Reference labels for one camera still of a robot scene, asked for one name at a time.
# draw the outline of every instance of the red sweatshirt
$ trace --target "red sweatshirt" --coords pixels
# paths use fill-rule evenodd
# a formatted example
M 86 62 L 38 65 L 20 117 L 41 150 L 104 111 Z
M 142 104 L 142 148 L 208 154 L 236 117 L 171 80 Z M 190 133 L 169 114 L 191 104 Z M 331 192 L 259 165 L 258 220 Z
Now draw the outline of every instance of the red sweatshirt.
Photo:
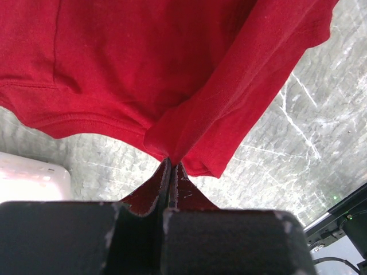
M 219 177 L 337 0 L 3 0 L 0 105 Z

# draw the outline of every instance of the red fabric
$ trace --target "red fabric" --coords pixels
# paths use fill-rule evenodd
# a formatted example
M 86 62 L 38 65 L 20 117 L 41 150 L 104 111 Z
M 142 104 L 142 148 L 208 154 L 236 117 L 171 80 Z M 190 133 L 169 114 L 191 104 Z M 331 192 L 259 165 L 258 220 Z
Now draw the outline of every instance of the red fabric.
M 3 0 L 0 105 L 219 177 L 337 0 Z

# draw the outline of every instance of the red cloth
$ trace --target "red cloth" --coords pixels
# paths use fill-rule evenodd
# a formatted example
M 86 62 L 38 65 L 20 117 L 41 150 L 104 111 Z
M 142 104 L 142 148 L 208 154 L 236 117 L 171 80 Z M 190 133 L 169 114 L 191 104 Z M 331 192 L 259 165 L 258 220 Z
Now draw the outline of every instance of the red cloth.
M 337 0 L 3 0 L 0 105 L 219 177 Z

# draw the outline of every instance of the white object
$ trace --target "white object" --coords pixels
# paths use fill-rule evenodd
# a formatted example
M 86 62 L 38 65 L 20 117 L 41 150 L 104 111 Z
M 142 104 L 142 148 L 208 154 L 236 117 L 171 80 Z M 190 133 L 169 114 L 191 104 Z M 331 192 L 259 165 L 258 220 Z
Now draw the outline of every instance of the white object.
M 0 203 L 71 199 L 70 174 L 64 167 L 0 152 Z

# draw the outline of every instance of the gray table surface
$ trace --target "gray table surface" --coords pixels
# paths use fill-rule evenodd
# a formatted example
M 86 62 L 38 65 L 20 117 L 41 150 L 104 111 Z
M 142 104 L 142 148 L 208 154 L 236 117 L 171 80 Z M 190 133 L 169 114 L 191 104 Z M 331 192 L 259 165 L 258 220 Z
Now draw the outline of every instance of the gray table surface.
M 367 182 L 367 0 L 340 0 L 331 39 L 309 49 L 220 179 L 193 178 L 216 205 L 282 209 L 306 225 Z M 0 151 L 60 164 L 77 200 L 117 200 L 158 162 L 110 137 L 65 139 L 0 108 Z

